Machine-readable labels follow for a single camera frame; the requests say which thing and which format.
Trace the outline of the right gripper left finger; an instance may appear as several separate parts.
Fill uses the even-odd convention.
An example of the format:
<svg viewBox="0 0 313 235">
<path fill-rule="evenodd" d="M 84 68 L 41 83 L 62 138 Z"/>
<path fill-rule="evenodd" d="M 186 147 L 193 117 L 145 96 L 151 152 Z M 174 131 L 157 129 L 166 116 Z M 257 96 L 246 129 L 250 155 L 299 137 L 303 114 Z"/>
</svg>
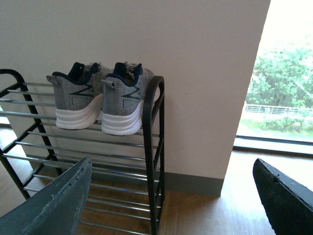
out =
<svg viewBox="0 0 313 235">
<path fill-rule="evenodd" d="M 73 165 L 33 197 L 2 216 L 2 235 L 73 235 L 91 180 L 89 157 Z"/>
</svg>

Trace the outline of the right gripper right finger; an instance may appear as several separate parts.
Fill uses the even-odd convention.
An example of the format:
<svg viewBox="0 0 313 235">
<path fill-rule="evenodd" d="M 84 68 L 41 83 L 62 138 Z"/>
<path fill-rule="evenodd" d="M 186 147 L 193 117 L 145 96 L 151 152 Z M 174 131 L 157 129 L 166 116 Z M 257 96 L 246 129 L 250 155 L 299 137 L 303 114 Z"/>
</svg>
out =
<svg viewBox="0 0 313 235">
<path fill-rule="evenodd" d="M 313 233 L 313 192 L 257 159 L 253 178 L 269 223 L 277 235 Z"/>
</svg>

